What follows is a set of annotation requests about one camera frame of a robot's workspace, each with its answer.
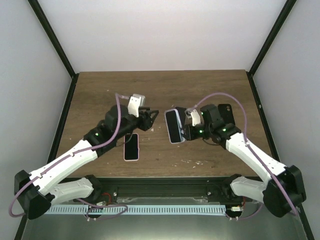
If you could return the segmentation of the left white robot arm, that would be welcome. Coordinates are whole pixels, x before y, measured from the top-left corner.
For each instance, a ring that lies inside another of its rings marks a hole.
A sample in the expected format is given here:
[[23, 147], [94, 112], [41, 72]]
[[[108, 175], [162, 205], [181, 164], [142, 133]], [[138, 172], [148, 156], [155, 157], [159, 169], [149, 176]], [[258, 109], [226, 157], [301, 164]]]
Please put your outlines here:
[[102, 196], [102, 184], [94, 175], [75, 181], [61, 181], [85, 164], [96, 160], [117, 145], [117, 141], [134, 130], [149, 130], [158, 110], [138, 107], [137, 115], [130, 114], [124, 105], [114, 105], [69, 151], [47, 165], [27, 173], [21, 170], [14, 177], [14, 194], [29, 220], [34, 220], [50, 207], [78, 199], [96, 203]]

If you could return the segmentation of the black phone case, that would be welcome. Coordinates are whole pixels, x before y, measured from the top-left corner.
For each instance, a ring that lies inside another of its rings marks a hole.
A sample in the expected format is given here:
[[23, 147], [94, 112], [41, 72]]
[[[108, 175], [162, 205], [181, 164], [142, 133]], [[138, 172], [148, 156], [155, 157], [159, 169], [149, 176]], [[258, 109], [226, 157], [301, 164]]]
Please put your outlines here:
[[225, 124], [236, 124], [232, 111], [232, 106], [230, 104], [219, 104], [217, 107], [220, 116], [223, 118]]

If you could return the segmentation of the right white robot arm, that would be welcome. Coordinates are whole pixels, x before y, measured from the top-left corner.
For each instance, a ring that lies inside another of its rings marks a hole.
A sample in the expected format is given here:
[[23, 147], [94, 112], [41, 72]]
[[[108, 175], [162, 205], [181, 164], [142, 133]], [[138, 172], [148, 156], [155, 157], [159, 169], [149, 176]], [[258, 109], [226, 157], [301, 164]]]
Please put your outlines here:
[[273, 159], [245, 137], [233, 123], [226, 123], [214, 104], [187, 109], [191, 123], [183, 128], [187, 141], [212, 140], [234, 154], [249, 166], [260, 178], [252, 180], [233, 175], [222, 188], [223, 198], [229, 202], [245, 197], [265, 205], [271, 214], [281, 218], [302, 204], [307, 196], [302, 173], [295, 165], [286, 166]]

